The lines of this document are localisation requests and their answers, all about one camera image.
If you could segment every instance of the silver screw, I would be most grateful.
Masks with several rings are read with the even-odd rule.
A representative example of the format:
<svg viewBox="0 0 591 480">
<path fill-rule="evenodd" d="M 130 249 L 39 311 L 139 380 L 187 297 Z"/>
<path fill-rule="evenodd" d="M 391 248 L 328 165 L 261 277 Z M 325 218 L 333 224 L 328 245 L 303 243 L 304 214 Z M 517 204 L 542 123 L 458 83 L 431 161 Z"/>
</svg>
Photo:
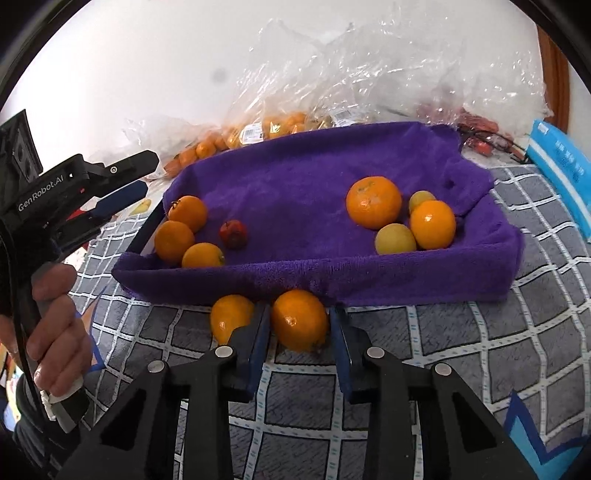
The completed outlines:
<svg viewBox="0 0 591 480">
<path fill-rule="evenodd" d="M 442 377 L 447 377 L 452 374 L 452 368 L 448 364 L 437 364 L 435 365 L 435 372 Z"/>
<path fill-rule="evenodd" d="M 151 374 L 157 374 L 164 370 L 164 362 L 161 360 L 154 360 L 148 364 L 148 372 Z"/>
<path fill-rule="evenodd" d="M 227 358 L 232 354 L 233 351 L 234 350 L 232 350 L 231 346 L 222 345 L 216 348 L 216 356 L 219 358 Z"/>
<path fill-rule="evenodd" d="M 371 358 L 382 358 L 384 355 L 384 350 L 378 346 L 371 346 L 368 348 L 368 356 Z"/>
</svg>

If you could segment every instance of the purple cloth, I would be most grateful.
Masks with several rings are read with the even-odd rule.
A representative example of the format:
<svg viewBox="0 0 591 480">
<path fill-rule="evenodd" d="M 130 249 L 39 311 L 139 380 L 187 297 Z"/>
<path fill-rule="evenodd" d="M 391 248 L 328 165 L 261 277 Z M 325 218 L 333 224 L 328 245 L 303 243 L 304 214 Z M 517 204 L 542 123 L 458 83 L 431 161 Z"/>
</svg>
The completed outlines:
<svg viewBox="0 0 591 480">
<path fill-rule="evenodd" d="M 448 203 L 459 217 L 452 246 L 377 255 L 375 232 L 355 225 L 345 206 L 351 185 L 375 175 L 401 190 L 400 221 L 408 222 L 417 190 Z M 223 222 L 246 225 L 249 244 L 225 251 L 225 267 L 168 268 L 155 254 L 126 252 L 113 276 L 141 299 L 171 304 L 233 293 L 273 300 L 292 288 L 348 306 L 499 300 L 519 268 L 522 237 L 488 194 L 492 186 L 447 127 L 358 125 L 279 138 L 195 163 L 164 195 L 165 211 L 183 195 L 205 202 L 209 220 L 197 242 L 222 246 Z"/>
</svg>

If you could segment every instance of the gray checkered tablecloth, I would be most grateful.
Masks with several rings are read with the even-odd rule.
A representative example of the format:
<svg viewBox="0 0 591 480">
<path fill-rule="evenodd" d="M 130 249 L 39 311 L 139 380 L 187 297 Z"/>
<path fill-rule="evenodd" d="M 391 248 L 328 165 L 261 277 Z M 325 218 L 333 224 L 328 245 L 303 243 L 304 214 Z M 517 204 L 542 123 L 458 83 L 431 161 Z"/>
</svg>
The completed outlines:
<svg viewBox="0 0 591 480">
<path fill-rule="evenodd" d="M 519 392 L 551 449 L 587 433 L 591 413 L 591 258 L 560 198 L 534 166 L 495 168 L 492 195 L 525 235 L 518 278 L 503 303 L 351 309 L 353 322 L 406 362 L 448 362 L 503 422 L 511 390 Z M 152 305 L 133 299 L 110 271 L 143 222 L 108 225 L 92 243 L 72 296 L 80 311 L 98 301 L 92 333 L 106 368 L 86 376 L 91 426 L 155 359 L 171 365 L 216 346 L 209 309 Z M 182 476 L 186 404 L 176 445 Z M 273 338 L 256 399 L 230 405 L 236 478 L 361 479 L 368 406 L 340 393 L 332 352 L 286 351 Z M 420 433 L 414 428 L 416 478 L 422 478 Z"/>
</svg>

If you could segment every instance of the human hand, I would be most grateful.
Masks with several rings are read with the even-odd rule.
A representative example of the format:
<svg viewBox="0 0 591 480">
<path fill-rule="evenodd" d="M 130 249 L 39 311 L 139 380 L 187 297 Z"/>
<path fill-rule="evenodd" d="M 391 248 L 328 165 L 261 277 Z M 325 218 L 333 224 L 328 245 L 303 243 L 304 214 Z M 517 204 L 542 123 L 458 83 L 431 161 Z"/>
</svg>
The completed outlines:
<svg viewBox="0 0 591 480">
<path fill-rule="evenodd" d="M 35 301 L 51 301 L 45 315 L 27 341 L 27 354 L 41 360 L 33 375 L 35 384 L 56 397 L 65 395 L 74 381 L 86 373 L 92 360 L 92 343 L 68 292 L 76 282 L 71 265 L 56 264 L 33 284 Z M 18 362 L 12 319 L 0 315 L 0 343 Z"/>
</svg>

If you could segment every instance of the red fruit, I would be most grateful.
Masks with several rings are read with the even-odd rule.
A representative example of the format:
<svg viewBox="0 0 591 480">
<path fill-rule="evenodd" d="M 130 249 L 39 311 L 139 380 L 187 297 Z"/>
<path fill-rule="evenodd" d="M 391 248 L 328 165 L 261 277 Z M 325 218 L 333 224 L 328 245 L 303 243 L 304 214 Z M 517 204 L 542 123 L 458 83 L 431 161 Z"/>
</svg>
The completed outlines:
<svg viewBox="0 0 591 480">
<path fill-rule="evenodd" d="M 246 226 L 239 220 L 228 220 L 220 228 L 220 238 L 230 250 L 244 248 L 248 242 Z"/>
</svg>

